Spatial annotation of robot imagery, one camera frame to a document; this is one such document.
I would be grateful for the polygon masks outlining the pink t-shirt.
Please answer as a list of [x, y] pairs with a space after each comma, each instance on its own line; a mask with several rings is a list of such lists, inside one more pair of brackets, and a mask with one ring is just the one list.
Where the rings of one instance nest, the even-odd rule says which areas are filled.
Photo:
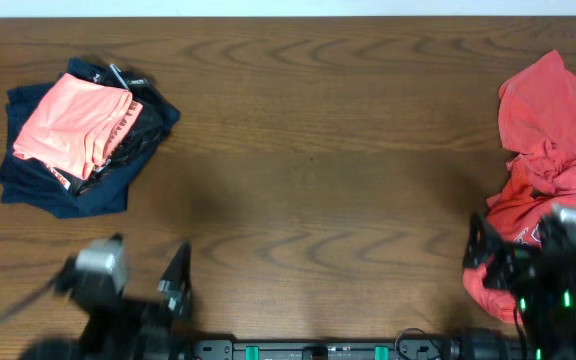
[[65, 74], [23, 125], [13, 155], [86, 180], [107, 163], [142, 109], [126, 89]]

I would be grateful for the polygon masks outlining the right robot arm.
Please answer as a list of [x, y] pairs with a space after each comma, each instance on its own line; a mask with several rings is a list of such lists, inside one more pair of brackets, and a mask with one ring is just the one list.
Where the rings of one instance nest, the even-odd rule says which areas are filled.
[[521, 356], [576, 359], [576, 209], [556, 207], [538, 224], [540, 246], [510, 243], [474, 213], [463, 267], [482, 267], [486, 290], [506, 292], [521, 320]]

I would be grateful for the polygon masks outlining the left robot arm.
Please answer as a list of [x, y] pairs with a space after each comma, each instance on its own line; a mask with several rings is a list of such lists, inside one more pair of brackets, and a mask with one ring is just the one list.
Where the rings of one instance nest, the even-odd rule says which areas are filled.
[[55, 292], [88, 315], [80, 337], [41, 340], [19, 359], [192, 359], [192, 342], [172, 330], [174, 322], [192, 320], [190, 269], [191, 246], [184, 243], [159, 280], [162, 298], [132, 298], [124, 294], [128, 267], [122, 237], [93, 241], [69, 257], [54, 280]]

